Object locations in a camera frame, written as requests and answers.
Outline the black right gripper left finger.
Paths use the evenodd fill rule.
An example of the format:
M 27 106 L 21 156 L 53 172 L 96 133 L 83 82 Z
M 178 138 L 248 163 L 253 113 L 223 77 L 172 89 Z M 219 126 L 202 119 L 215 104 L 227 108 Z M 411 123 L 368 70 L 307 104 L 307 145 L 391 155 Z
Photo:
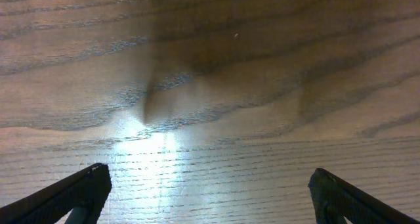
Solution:
M 112 189 L 109 167 L 96 163 L 1 208 L 2 223 L 96 223 Z

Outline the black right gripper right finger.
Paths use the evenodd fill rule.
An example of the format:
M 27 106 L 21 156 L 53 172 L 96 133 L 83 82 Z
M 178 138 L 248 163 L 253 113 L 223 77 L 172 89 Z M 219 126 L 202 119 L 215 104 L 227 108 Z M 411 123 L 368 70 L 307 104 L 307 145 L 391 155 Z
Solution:
M 308 187 L 317 224 L 419 224 L 323 168 L 315 170 Z

